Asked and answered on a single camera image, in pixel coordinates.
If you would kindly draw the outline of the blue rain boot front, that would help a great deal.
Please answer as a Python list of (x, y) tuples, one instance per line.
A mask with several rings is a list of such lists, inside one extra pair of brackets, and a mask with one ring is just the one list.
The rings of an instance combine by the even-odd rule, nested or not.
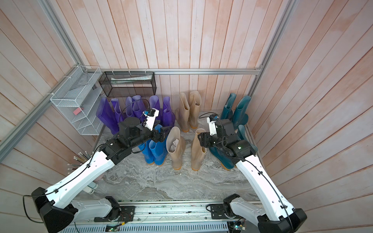
[(148, 143), (149, 148), (149, 156), (147, 159), (148, 164), (156, 164), (157, 166), (162, 166), (168, 154), (166, 149), (166, 141), (163, 142), (155, 142), (154, 140), (150, 140)]

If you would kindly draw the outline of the blue rain boot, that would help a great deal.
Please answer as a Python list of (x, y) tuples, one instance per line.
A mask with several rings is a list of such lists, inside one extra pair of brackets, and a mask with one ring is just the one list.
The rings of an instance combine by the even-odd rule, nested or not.
[(150, 140), (148, 143), (149, 148), (149, 156), (147, 159), (148, 164), (156, 164), (157, 166), (162, 166), (168, 154), (166, 149), (166, 141), (163, 142), (155, 142), (154, 140)]
[(150, 140), (145, 143), (139, 145), (139, 149), (141, 150), (142, 154), (144, 155), (145, 162), (149, 165), (154, 163), (154, 156), (149, 148)]

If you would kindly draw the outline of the teal rain boot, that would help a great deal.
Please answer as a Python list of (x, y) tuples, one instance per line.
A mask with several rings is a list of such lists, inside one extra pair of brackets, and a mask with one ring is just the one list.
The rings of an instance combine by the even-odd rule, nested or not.
[(232, 123), (235, 130), (238, 129), (239, 125), (247, 124), (249, 117), (246, 114), (246, 110), (248, 108), (250, 101), (250, 96), (244, 96), (238, 103), (232, 117)]
[(247, 142), (249, 143), (253, 155), (257, 154), (258, 149), (257, 149), (257, 147), (256, 147), (254, 144), (252, 144), (252, 143), (248, 140), (248, 138), (246, 137), (246, 134), (245, 134), (245, 127), (244, 127), (243, 125), (239, 125), (239, 126), (238, 126), (237, 135), (238, 135), (238, 137), (239, 137), (241, 140), (245, 140), (245, 141), (247, 141)]
[(235, 167), (230, 159), (228, 159), (220, 150), (216, 147), (210, 147), (210, 152), (220, 161), (222, 167), (225, 170), (231, 170)]
[(235, 102), (235, 99), (236, 99), (236, 94), (235, 93), (230, 93), (224, 107), (223, 107), (223, 111), (222, 111), (222, 114), (220, 116), (220, 119), (229, 119), (231, 120), (232, 117), (233, 117), (233, 104)]

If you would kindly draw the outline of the purple rain boot back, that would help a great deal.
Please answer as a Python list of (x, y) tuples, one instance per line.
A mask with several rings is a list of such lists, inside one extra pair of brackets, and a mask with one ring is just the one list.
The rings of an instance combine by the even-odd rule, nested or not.
[(166, 96), (163, 99), (162, 125), (174, 127), (175, 116), (172, 110), (171, 98)]

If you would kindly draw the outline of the beige rain boot small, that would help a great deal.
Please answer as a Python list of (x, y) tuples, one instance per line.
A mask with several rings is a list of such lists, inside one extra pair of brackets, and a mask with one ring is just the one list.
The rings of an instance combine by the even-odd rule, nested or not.
[(182, 155), (186, 148), (186, 142), (181, 136), (181, 131), (178, 127), (172, 127), (166, 140), (166, 148), (172, 159), (174, 170), (180, 170), (182, 167)]

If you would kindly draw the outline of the beige rain boot large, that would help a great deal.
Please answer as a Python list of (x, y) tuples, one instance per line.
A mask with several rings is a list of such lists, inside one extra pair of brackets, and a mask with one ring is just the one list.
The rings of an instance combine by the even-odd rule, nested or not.
[(179, 97), (179, 108), (176, 109), (175, 117), (180, 126), (180, 129), (183, 132), (187, 133), (189, 131), (188, 119), (190, 114), (190, 106), (185, 93), (180, 93)]

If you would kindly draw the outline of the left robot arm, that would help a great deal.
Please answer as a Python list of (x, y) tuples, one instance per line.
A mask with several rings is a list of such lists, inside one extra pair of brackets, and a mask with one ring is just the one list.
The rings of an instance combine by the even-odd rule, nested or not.
[(164, 142), (172, 127), (155, 128), (155, 117), (148, 116), (142, 124), (136, 117), (119, 124), (119, 132), (101, 144), (93, 156), (74, 172), (56, 184), (37, 188), (33, 199), (42, 223), (50, 233), (58, 233), (72, 222), (91, 218), (117, 221), (121, 215), (119, 203), (111, 196), (98, 201), (77, 201), (75, 197), (100, 175), (133, 153), (133, 148), (149, 140)]

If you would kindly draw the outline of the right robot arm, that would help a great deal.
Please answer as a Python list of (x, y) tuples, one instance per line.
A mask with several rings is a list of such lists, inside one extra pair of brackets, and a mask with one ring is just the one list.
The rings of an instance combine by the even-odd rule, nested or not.
[(263, 168), (253, 145), (238, 135), (233, 123), (220, 120), (217, 115), (207, 118), (209, 131), (198, 135), (200, 145), (217, 149), (246, 177), (261, 201), (262, 208), (233, 194), (223, 201), (228, 218), (242, 217), (257, 225), (261, 233), (295, 233), (306, 221), (307, 215), (295, 208), (279, 191)]

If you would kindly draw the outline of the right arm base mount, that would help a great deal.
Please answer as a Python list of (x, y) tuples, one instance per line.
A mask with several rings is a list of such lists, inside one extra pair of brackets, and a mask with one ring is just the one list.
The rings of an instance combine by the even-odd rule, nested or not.
[(211, 213), (212, 219), (233, 219), (240, 217), (233, 213), (230, 203), (240, 198), (238, 194), (232, 194), (223, 200), (222, 204), (208, 204), (206, 210)]

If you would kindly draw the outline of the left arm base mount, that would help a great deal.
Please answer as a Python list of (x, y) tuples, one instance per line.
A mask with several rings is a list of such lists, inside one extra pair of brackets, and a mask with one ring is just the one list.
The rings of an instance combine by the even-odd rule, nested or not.
[(111, 210), (104, 217), (95, 217), (94, 222), (133, 221), (135, 206), (121, 206), (112, 196), (106, 196), (105, 199), (110, 202)]

